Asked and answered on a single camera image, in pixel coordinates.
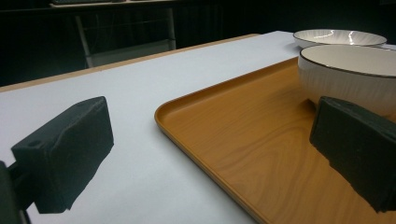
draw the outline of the white tabletop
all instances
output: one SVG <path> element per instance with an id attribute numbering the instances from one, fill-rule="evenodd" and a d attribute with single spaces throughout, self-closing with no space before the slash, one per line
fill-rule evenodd
<path id="1" fill-rule="evenodd" d="M 254 220 L 157 127 L 165 102 L 296 57 L 291 33 L 273 32 L 140 63 L 0 93 L 0 160 L 70 105 L 107 99 L 114 147 L 70 211 L 40 215 L 54 223 L 253 223 Z"/>

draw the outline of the wooden tray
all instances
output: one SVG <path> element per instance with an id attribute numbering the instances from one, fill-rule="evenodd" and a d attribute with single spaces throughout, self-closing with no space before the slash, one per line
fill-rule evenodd
<path id="1" fill-rule="evenodd" d="M 396 223 L 309 143 L 297 58 L 161 105 L 163 132 L 261 223 Z"/>

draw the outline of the bowl rim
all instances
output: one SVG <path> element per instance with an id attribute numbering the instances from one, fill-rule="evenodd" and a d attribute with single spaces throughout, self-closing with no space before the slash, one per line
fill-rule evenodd
<path id="1" fill-rule="evenodd" d="M 341 71 L 341 72 L 347 72 L 347 73 L 354 74 L 354 75 L 360 75 L 360 76 L 366 76 L 366 77 L 391 78 L 391 79 L 396 78 L 396 76 L 383 75 L 383 74 L 373 74 L 373 73 L 364 73 L 364 72 L 358 72 L 358 71 L 348 70 L 348 69 L 344 69 L 344 68 L 338 68 L 338 67 L 326 65 L 326 64 L 323 64 L 323 63 L 317 63 L 315 61 L 312 61 L 311 59 L 306 58 L 303 55 L 303 51 L 304 50 L 308 50 L 308 49 L 311 49 L 311 48 L 321 48 L 321 47 L 327 48 L 327 47 L 330 47 L 330 46 L 341 46 L 343 48 L 364 48 L 364 49 L 386 50 L 386 51 L 396 52 L 395 49 L 383 49 L 383 48 L 376 48 L 376 47 L 370 47 L 370 46 L 343 45 L 343 44 L 336 44 L 335 45 L 335 44 L 333 44 L 333 45 L 316 45 L 316 46 L 311 46 L 311 47 L 308 47 L 308 48 L 305 48 L 305 49 L 301 49 L 300 53 L 299 53 L 299 56 L 301 58 L 303 58 L 304 60 L 310 62 L 310 63 L 319 65 L 320 67 L 326 67 L 326 68 L 330 68 L 330 69 Z"/>
<path id="2" fill-rule="evenodd" d="M 300 38 L 300 37 L 296 36 L 296 34 L 298 34 L 298 33 L 307 32 L 307 31 L 320 31 L 320 30 L 321 31 L 330 31 L 330 30 L 334 30 L 334 31 L 353 31 L 353 32 L 359 32 L 359 33 L 367 34 L 367 35 L 376 35 L 376 34 L 367 33 L 367 32 L 358 31 L 358 30 L 310 29 L 310 30 L 301 30 L 301 31 L 294 32 L 293 33 L 293 37 L 295 39 L 303 40 L 303 41 L 306 41 L 306 42 L 309 42 L 309 43 L 321 44 L 321 45 L 331 45 L 329 43 L 323 43 L 323 42 L 320 42 L 320 41 L 311 41 L 311 40 L 303 39 L 303 38 Z M 376 36 L 382 37 L 385 40 L 383 42 L 378 43 L 378 44 L 370 44 L 370 45 L 367 45 L 367 44 L 365 44 L 365 45 L 364 44 L 356 44 L 356 45 L 353 45 L 353 46 L 367 46 L 367 47 L 370 47 L 370 46 L 384 45 L 384 44 L 386 44 L 388 42 L 388 40 L 384 36 L 382 36 L 382 35 L 376 35 Z"/>

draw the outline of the white bowl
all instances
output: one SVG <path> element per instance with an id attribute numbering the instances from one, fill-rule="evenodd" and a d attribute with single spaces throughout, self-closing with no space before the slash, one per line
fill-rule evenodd
<path id="1" fill-rule="evenodd" d="M 298 67 L 301 85 L 315 104 L 330 96 L 381 116 L 396 113 L 396 50 L 314 46 L 300 51 Z"/>
<path id="2" fill-rule="evenodd" d="M 294 41 L 303 49 L 329 44 L 381 47 L 387 43 L 387 39 L 381 35 L 348 30 L 304 30 L 293 36 Z"/>

